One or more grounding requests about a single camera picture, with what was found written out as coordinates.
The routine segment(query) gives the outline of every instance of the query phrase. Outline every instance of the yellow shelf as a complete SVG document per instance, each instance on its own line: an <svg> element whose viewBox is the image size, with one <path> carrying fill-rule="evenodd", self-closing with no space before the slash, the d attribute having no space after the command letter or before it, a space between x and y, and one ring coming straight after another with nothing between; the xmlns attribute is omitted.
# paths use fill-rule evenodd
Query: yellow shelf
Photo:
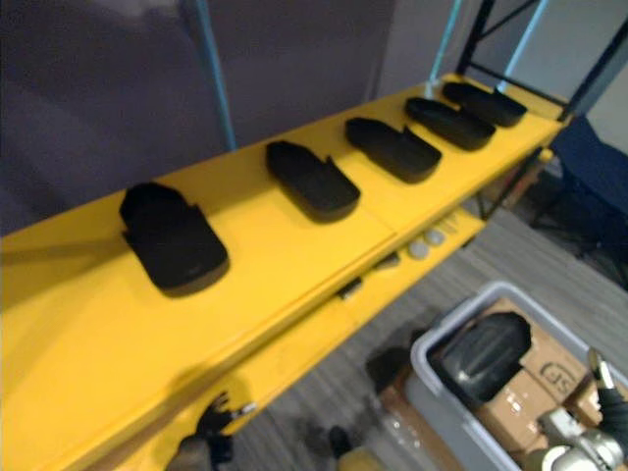
<svg viewBox="0 0 628 471"><path fill-rule="evenodd" d="M222 391L229 392L233 405L255 401L258 411L261 410L384 306L443 262L482 229L484 223L463 209L456 209L435 227L444 232L446 239L442 245L431 247L425 260L412 259L406 247L400 247L397 253L401 262L398 266L365 273L362 288L348 300L332 297L236 365L168 424L155 427L153 437L147 442L129 443L124 450L103 459L99 468L118 467L129 471L164 469L181 439L193 433L204 408ZM250 418L252 416L236 421L229 432L236 432ZM121 462L125 452L129 453L134 447L137 449Z"/></svg>
<svg viewBox="0 0 628 471"><path fill-rule="evenodd" d="M159 179L200 206L229 251L230 271L199 293L172 299L149 282L121 236L121 191L5 237L5 468L81 467L124 443L560 128L528 113L463 152L404 118L421 90L274 138L331 154L360 187L342 221L301 214L266 171L266 142ZM443 152L439 168L423 183L396 181L345 141L354 116L411 126Z"/></svg>

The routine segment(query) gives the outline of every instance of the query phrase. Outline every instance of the gray plastic bin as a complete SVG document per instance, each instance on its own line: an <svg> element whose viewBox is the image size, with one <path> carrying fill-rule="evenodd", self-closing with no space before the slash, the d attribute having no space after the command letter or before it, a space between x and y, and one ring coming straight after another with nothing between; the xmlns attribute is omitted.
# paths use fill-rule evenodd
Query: gray plastic bin
<svg viewBox="0 0 628 471"><path fill-rule="evenodd" d="M520 468L475 416L446 388L428 363L427 353L442 338L502 297L521 307L576 358L587 364L588 346L556 321L534 299L506 282L485 285L477 296L465 300L438 320L412 345L411 360L415 375L408 378L405 394L468 470L518 471ZM628 384L623 375L614 368L611 369L618 383Z"/></svg>

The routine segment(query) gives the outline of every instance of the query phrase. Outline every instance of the blue chair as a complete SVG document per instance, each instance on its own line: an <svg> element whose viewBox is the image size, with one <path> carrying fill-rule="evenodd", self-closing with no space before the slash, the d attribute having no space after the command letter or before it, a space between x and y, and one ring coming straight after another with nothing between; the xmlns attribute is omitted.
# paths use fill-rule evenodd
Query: blue chair
<svg viewBox="0 0 628 471"><path fill-rule="evenodd" d="M578 257L597 248L604 249L628 289L624 263L628 260L628 156L600 140L586 117L578 117L562 130L549 146L560 159L562 190L541 208L531 226L539 229L564 228L540 224L541 218L567 195L578 202L587 217L587 233L578 240Z"/></svg>

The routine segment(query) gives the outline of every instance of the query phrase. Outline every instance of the black object in bin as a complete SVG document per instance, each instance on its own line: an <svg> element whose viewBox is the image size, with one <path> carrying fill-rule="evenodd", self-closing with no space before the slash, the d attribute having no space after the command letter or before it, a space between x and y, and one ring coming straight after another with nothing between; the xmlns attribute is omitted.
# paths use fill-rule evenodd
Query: black object in bin
<svg viewBox="0 0 628 471"><path fill-rule="evenodd" d="M471 410L491 400L521 369L530 349L530 325L514 312L478 321L430 356L443 382Z"/></svg>
<svg viewBox="0 0 628 471"><path fill-rule="evenodd" d="M315 221L336 221L357 206L360 190L331 157L322 162L307 147L280 140L266 147L266 164L296 205Z"/></svg>
<svg viewBox="0 0 628 471"><path fill-rule="evenodd" d="M406 183L428 178L441 160L441 151L407 127L402 132L386 123L353 118L345 124L346 138L371 160Z"/></svg>
<svg viewBox="0 0 628 471"><path fill-rule="evenodd" d="M465 150L484 147L495 133L495 126L464 110L425 98L408 98L406 114L430 131Z"/></svg>
<svg viewBox="0 0 628 471"><path fill-rule="evenodd" d="M599 428L616 439L624 456L628 456L628 402L617 388L598 388L598 396L602 413Z"/></svg>
<svg viewBox="0 0 628 471"><path fill-rule="evenodd" d="M481 120L510 128L521 121L528 109L498 90L489 93L469 83L446 83L443 95Z"/></svg>
<svg viewBox="0 0 628 471"><path fill-rule="evenodd" d="M175 189L138 184L127 190L120 215L127 243L167 295L206 288L228 271L227 249L198 206L187 205Z"/></svg>

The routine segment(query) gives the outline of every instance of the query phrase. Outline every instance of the cardboard box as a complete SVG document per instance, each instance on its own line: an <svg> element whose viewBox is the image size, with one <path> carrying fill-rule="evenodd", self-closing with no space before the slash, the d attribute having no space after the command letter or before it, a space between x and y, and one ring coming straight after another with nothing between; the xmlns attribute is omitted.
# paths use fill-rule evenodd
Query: cardboard box
<svg viewBox="0 0 628 471"><path fill-rule="evenodd" d="M618 385L619 392L628 397L628 390ZM602 420L600 405L598 404L598 389L593 378L589 378L585 384L574 394L569 396L564 403L565 409L578 419L583 426L595 428Z"/></svg>
<svg viewBox="0 0 628 471"><path fill-rule="evenodd" d="M542 435L537 419L556 407L553 397L525 369L475 415L508 453L525 452Z"/></svg>
<svg viewBox="0 0 628 471"><path fill-rule="evenodd" d="M514 451L510 454L510 457L516 461L516 463L523 467L525 463L526 456L534 451L535 449L545 449L550 444L548 443L548 439L545 435L540 435L530 446L521 451Z"/></svg>
<svg viewBox="0 0 628 471"><path fill-rule="evenodd" d="M551 394L557 404L562 404L587 376L587 367L509 299L499 299L481 317L506 311L516 312L530 324L532 346L519 363Z"/></svg>

